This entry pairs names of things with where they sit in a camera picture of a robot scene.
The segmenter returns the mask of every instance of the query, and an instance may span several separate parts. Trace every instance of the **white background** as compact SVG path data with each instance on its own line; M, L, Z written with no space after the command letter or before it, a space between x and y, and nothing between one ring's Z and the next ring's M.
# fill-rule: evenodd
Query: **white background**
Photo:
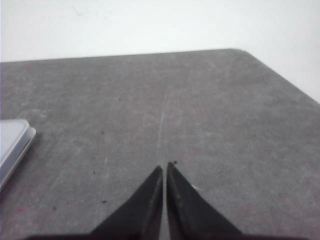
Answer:
M245 50L320 103L320 0L2 0L1 61Z

